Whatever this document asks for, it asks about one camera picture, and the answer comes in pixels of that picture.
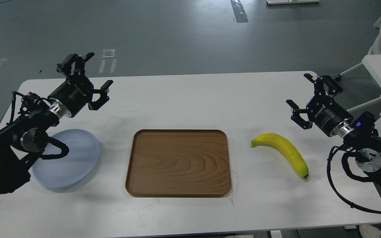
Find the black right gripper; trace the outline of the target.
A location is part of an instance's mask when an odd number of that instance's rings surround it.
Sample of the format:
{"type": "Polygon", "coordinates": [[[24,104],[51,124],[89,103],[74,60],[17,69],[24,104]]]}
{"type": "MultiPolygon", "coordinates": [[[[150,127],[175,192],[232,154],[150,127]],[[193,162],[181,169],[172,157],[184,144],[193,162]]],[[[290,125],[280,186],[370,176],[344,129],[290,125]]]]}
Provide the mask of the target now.
{"type": "Polygon", "coordinates": [[[304,77],[313,83],[314,95],[306,105],[306,109],[299,108],[291,99],[286,100],[286,103],[292,108],[292,121],[304,130],[311,129],[314,123],[328,137],[335,136],[337,134],[335,128],[339,124],[350,123],[354,118],[334,101],[334,96],[342,93],[343,88],[328,75],[314,77],[305,73],[304,77]],[[304,120],[300,114],[308,114],[309,120],[304,120]]]}

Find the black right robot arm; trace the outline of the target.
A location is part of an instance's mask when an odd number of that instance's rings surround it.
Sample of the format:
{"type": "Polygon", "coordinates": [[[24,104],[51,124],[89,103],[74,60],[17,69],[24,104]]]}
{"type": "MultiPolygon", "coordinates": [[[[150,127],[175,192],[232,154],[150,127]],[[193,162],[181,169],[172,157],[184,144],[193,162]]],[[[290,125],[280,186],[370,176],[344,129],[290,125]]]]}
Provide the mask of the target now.
{"type": "Polygon", "coordinates": [[[365,111],[357,119],[334,101],[334,96],[343,89],[328,75],[304,77],[313,83],[314,95],[305,108],[299,108],[291,99],[286,102],[292,107],[291,119],[303,129],[316,125],[328,137],[338,135],[343,139],[341,146],[331,149],[327,160],[327,177],[331,179],[331,160],[341,150],[341,163],[348,177],[360,182],[374,182],[381,187],[381,137],[375,129],[375,116],[365,111]]]}

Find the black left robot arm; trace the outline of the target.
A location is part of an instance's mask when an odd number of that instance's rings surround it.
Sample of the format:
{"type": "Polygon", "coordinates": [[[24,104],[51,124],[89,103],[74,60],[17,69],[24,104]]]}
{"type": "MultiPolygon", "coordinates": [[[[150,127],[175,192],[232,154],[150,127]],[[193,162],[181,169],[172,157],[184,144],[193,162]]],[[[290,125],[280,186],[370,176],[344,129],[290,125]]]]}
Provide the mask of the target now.
{"type": "Polygon", "coordinates": [[[29,182],[29,169],[38,158],[52,160],[68,155],[67,145],[48,136],[50,127],[57,126],[64,116],[75,117],[85,105],[89,110],[99,110],[109,101],[113,81],[107,80],[95,89],[86,77],[85,65],[93,56],[93,52],[70,54],[57,64],[56,70],[65,81],[47,98],[32,92],[12,92],[10,120],[0,130],[0,195],[13,193],[29,182]]]}

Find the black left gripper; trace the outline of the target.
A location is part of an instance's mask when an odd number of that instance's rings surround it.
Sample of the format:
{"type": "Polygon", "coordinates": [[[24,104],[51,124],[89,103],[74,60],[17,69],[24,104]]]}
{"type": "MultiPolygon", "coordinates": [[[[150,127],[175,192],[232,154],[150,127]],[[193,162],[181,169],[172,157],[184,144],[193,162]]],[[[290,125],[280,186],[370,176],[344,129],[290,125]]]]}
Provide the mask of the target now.
{"type": "Polygon", "coordinates": [[[87,103],[89,110],[99,110],[109,101],[108,92],[113,80],[107,80],[100,89],[94,89],[94,85],[85,77],[85,64],[94,55],[94,52],[83,56],[70,54],[62,63],[57,64],[56,71],[67,79],[47,99],[51,104],[49,110],[59,118],[63,116],[73,118],[87,103]],[[99,94],[99,99],[91,101],[93,94],[99,94]]]}

